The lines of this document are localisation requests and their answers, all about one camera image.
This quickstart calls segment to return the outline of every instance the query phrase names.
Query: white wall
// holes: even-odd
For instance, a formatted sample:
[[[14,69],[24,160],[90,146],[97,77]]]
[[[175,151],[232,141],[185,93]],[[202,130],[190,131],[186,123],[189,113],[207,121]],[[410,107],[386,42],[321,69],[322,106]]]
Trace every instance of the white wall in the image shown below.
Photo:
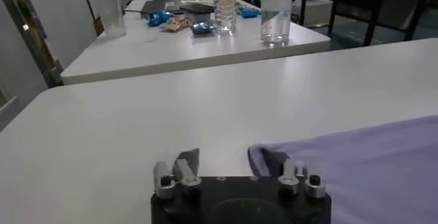
[[[95,39],[93,20],[86,0],[31,0],[47,33],[54,58],[65,69]]]
[[[27,45],[0,0],[0,82],[6,98],[18,101],[0,108],[0,131],[37,95],[47,89]]]

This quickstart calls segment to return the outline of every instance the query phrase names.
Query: chair leg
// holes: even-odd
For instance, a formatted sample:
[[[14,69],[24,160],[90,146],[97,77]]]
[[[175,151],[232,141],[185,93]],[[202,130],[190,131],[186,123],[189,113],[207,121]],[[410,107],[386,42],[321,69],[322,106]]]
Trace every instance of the chair leg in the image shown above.
[[[411,41],[414,32],[415,32],[415,26],[412,27],[411,29],[408,29],[408,30],[406,31],[406,34],[404,35],[404,41]]]
[[[300,25],[304,26],[304,17],[306,13],[306,0],[301,0]]]
[[[330,13],[330,21],[328,23],[328,34],[331,35],[333,31],[333,25],[335,24],[335,16],[336,16],[336,7],[337,2],[333,2],[333,5],[331,6],[331,13]]]
[[[378,14],[380,12],[380,8],[376,8],[372,11],[370,22],[368,23],[367,33],[365,35],[365,39],[363,40],[363,46],[367,47],[371,44],[372,37],[374,35],[374,30],[376,29]]]

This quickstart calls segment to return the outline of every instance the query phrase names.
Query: gray floor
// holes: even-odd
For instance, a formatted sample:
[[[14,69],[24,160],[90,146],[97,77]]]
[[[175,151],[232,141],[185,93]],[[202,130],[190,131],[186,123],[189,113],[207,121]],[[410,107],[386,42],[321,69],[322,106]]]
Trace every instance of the gray floor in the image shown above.
[[[331,41],[331,50],[360,47],[365,37],[367,23],[353,21],[349,23],[335,24]],[[315,28],[316,32],[327,35],[327,27]],[[438,10],[427,9],[422,15],[415,30],[413,39],[438,37]],[[381,45],[391,42],[403,41],[404,34],[392,29],[377,27],[374,32],[372,45]]]

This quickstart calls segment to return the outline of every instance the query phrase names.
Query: candy wrapper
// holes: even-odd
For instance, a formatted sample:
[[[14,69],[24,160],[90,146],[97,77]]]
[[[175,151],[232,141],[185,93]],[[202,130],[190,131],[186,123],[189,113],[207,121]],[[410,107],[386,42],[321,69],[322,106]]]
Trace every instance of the candy wrapper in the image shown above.
[[[239,13],[243,18],[254,18],[261,14],[260,10],[249,7],[239,7]]]
[[[210,22],[199,22],[193,24],[190,29],[193,35],[207,35],[213,32],[214,26]]]
[[[172,17],[172,14],[169,12],[158,12],[154,14],[150,14],[149,17],[146,18],[149,27],[157,27],[162,23],[165,23]]]
[[[178,32],[192,25],[192,22],[186,18],[175,16],[160,25],[162,29]]]

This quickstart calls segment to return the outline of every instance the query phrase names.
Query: table leg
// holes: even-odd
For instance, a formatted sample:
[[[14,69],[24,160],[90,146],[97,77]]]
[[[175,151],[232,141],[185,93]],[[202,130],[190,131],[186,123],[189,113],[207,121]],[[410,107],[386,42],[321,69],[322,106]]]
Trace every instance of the table leg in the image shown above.
[[[304,26],[304,17],[306,12],[306,0],[301,0],[300,25]]]
[[[365,35],[365,39],[363,40],[364,47],[367,47],[368,45],[371,44],[371,40],[372,40],[372,37],[374,35],[374,30],[376,29],[378,14],[379,14],[380,10],[381,9],[379,7],[379,8],[375,8],[372,11],[371,19],[370,19],[370,22],[368,23],[367,33]]]
[[[333,5],[331,6],[331,13],[330,13],[330,21],[328,22],[328,34],[331,35],[333,31],[333,25],[335,24],[335,16],[336,16],[336,7],[337,2],[333,2]]]

